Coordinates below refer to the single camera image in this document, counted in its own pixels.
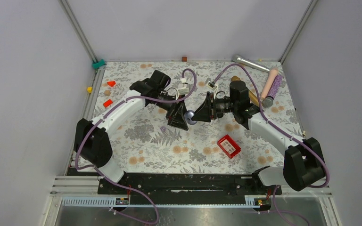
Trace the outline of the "red wedge block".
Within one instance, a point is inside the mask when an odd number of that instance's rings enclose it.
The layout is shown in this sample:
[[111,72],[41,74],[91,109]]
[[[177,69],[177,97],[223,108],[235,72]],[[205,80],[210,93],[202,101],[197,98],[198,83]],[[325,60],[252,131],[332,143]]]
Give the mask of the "red wedge block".
[[116,85],[116,82],[115,81],[107,81],[107,85],[110,86],[110,87],[113,87]]

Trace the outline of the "floral table mat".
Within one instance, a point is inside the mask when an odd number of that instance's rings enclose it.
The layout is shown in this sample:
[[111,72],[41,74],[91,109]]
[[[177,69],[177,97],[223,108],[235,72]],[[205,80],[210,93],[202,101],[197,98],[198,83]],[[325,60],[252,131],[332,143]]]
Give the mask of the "floral table mat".
[[[170,94],[180,83],[181,75],[188,83],[196,84],[194,93],[185,101],[189,110],[196,110],[209,91],[206,83],[216,80],[222,95],[229,93],[229,83],[238,76],[250,90],[261,90],[267,74],[249,67],[240,68],[230,62],[109,62],[99,86],[94,116],[106,108],[109,99],[119,101],[132,83],[151,76],[154,70],[171,78]],[[110,87],[107,81],[115,81]],[[257,134],[237,124],[231,114],[211,123],[198,122],[181,130],[167,125],[165,110],[148,105],[135,113],[110,137],[118,165],[127,172],[146,173],[219,173],[245,174],[265,166],[277,167],[284,162],[282,154]],[[230,159],[217,145],[229,135],[241,148]]]

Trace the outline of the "silver microphone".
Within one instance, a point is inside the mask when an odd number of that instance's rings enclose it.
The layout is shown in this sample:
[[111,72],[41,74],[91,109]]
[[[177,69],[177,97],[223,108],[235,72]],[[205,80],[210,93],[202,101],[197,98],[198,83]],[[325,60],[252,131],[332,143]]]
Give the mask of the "silver microphone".
[[235,63],[238,63],[238,64],[242,64],[242,65],[245,65],[245,66],[248,66],[250,68],[253,68],[253,69],[256,69],[256,70],[259,70],[261,72],[265,72],[265,73],[268,73],[270,71],[270,68],[264,66],[264,65],[261,65],[257,62],[254,62],[254,61],[250,61],[248,59],[245,59],[244,57],[238,55],[238,54],[234,54],[231,58],[231,60]]

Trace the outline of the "aluminium frame post right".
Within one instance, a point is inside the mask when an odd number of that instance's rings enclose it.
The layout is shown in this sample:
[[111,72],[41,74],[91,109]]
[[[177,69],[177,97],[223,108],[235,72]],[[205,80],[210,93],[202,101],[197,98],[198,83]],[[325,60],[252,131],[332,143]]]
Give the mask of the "aluminium frame post right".
[[300,21],[299,21],[296,29],[294,30],[294,32],[293,32],[293,34],[292,34],[292,36],[291,36],[291,38],[290,38],[290,40],[289,40],[286,48],[284,49],[281,57],[279,58],[279,62],[280,62],[281,64],[284,64],[284,62],[286,61],[286,59],[287,59],[289,53],[291,52],[291,50],[292,50],[292,48],[293,48],[296,40],[297,40],[298,37],[300,36],[301,31],[303,30],[305,24],[306,24],[307,21],[309,20],[311,14],[312,14],[312,12],[314,11],[314,9],[315,9],[315,7],[316,7],[316,5],[317,5],[318,2],[319,2],[318,0],[311,0],[311,1],[309,2],[308,7],[307,7],[306,10],[304,11],[304,14],[303,14],[303,16],[301,17],[301,19],[300,19]]

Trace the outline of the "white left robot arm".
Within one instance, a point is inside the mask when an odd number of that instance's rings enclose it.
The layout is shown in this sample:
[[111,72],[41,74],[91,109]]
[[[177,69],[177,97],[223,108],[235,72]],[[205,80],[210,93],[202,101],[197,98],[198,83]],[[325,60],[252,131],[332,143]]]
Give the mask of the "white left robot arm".
[[115,193],[123,193],[127,189],[127,181],[123,178],[124,170],[115,161],[110,143],[110,137],[119,126],[136,112],[152,104],[167,111],[168,125],[188,130],[184,117],[184,100],[193,93],[196,84],[188,84],[182,77],[173,97],[165,91],[170,81],[169,76],[155,70],[151,77],[133,83],[126,95],[101,115],[91,120],[79,120],[74,141],[76,169],[81,170],[78,161],[83,157],[90,162],[90,167],[94,167],[100,175],[110,181],[109,187]]

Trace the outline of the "teal arch block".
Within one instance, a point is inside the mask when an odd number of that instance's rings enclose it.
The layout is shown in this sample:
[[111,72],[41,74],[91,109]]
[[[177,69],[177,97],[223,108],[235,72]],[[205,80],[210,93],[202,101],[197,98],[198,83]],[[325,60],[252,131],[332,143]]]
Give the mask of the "teal arch block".
[[104,66],[106,64],[106,62],[104,61],[104,59],[99,60],[96,63],[93,63],[91,66],[93,69],[99,69],[100,67]]

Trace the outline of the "red parts bin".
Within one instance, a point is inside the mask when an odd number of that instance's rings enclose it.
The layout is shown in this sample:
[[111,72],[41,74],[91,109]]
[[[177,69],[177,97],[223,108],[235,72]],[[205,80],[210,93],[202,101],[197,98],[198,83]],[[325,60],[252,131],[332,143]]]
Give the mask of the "red parts bin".
[[234,158],[241,151],[240,146],[229,135],[220,138],[217,141],[217,145],[230,159]]

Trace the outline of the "purple glitter microphone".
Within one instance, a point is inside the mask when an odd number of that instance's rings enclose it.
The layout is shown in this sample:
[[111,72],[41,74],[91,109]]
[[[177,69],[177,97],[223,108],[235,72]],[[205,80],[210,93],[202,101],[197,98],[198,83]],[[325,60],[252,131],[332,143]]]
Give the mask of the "purple glitter microphone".
[[269,108],[273,105],[274,99],[278,93],[279,87],[281,85],[283,81],[283,76],[278,74],[274,81],[272,86],[270,87],[270,90],[267,94],[267,96],[265,97],[265,99],[262,101],[263,107],[264,108]]

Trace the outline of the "lavender oval case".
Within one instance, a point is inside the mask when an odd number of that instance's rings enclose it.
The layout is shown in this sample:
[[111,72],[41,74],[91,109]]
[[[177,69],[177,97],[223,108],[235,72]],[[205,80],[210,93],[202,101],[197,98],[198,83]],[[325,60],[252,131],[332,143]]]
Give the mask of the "lavender oval case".
[[190,111],[188,110],[185,114],[184,114],[184,118],[185,121],[187,122],[187,124],[189,125],[195,125],[197,124],[197,121],[194,121],[192,118],[195,116],[195,112],[194,111]]

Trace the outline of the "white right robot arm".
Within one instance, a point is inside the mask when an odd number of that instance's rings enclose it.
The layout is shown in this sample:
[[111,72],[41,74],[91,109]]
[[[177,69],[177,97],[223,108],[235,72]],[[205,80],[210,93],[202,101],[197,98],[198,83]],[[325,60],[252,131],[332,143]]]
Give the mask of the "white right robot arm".
[[327,176],[319,142],[314,138],[294,137],[269,122],[262,110],[250,102],[249,92],[243,81],[232,81],[230,95],[223,98],[207,92],[191,121],[211,122],[231,113],[238,124],[261,136],[283,155],[282,166],[255,171],[257,178],[251,182],[254,192],[263,194],[275,185],[288,185],[295,191],[315,187],[317,181]]

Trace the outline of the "aluminium frame post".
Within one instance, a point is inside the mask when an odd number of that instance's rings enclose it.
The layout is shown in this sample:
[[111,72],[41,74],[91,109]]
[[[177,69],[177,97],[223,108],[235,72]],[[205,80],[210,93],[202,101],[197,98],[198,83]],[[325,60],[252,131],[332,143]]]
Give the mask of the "aluminium frame post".
[[68,18],[73,30],[75,31],[79,41],[81,42],[82,46],[84,47],[88,57],[92,61],[93,64],[98,62],[98,58],[94,53],[92,46],[90,45],[85,33],[83,32],[69,2],[67,0],[58,0],[59,4],[61,5],[66,17]]
[[304,14],[303,14],[303,16],[301,17],[301,19],[300,19],[300,21],[299,21],[296,29],[294,30],[294,32],[293,32],[293,34],[292,34],[292,36],[291,36],[291,38],[290,38],[290,40],[289,40],[286,48],[284,49],[281,57],[279,58],[279,62],[280,62],[281,64],[284,64],[284,62],[286,61],[286,59],[287,59],[289,53],[291,52],[291,50],[292,50],[292,48],[293,48],[296,40],[297,40],[298,37],[300,36],[301,31],[303,30],[305,24],[306,24],[307,21],[309,20],[311,14],[312,14],[312,12],[314,11],[314,9],[315,9],[315,7],[316,7],[316,5],[317,5],[318,2],[319,2],[318,0],[311,0],[311,1],[309,2],[308,7],[307,7],[306,10],[304,11]]

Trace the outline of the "aluminium frame post left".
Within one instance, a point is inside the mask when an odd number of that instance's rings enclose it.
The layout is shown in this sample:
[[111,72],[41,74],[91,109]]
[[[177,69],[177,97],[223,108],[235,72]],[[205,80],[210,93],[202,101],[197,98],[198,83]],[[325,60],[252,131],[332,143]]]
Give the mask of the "aluminium frame post left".
[[85,33],[83,32],[69,2],[67,0],[58,0],[59,4],[61,5],[66,17],[68,18],[73,30],[75,31],[79,41],[81,42],[82,46],[84,47],[88,57],[92,61],[93,64],[98,62],[98,58],[94,53],[92,46],[90,45]]

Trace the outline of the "red rectangular block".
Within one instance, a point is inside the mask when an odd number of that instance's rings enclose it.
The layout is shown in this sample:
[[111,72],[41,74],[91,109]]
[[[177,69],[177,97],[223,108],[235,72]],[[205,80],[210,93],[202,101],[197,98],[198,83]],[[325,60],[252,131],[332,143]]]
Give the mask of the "red rectangular block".
[[103,103],[103,106],[105,108],[108,108],[110,105],[112,105],[112,103],[113,103],[113,101],[111,99],[109,99]]

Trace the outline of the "gold microphone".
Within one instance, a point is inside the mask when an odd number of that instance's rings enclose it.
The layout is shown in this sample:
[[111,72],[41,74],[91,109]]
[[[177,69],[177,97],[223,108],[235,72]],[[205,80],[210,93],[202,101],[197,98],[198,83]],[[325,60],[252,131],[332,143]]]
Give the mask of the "gold microphone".
[[[233,76],[231,79],[231,81],[241,81],[241,79],[238,77],[238,76]],[[251,90],[248,90],[248,96],[250,98],[250,101],[256,105],[256,106],[259,106],[259,100],[257,98],[257,96],[251,91]]]

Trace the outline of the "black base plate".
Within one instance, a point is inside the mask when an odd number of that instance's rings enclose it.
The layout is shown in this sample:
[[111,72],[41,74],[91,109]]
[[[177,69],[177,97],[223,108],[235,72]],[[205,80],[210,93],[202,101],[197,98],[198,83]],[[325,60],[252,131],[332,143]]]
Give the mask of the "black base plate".
[[100,195],[125,195],[131,204],[149,204],[136,191],[142,191],[154,204],[245,204],[245,197],[270,199],[282,190],[264,186],[256,174],[149,174],[126,173],[117,187],[106,179],[99,181]]

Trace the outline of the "pink microphone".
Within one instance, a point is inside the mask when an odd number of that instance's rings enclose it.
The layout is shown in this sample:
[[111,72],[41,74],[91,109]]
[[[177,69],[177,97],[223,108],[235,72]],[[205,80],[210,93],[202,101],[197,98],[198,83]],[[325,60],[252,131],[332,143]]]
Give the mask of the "pink microphone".
[[278,74],[279,74],[279,69],[277,67],[273,67],[269,70],[266,83],[265,83],[265,85],[262,89],[261,95],[260,95],[261,100],[264,100],[266,98],[266,96],[269,93],[270,88]]

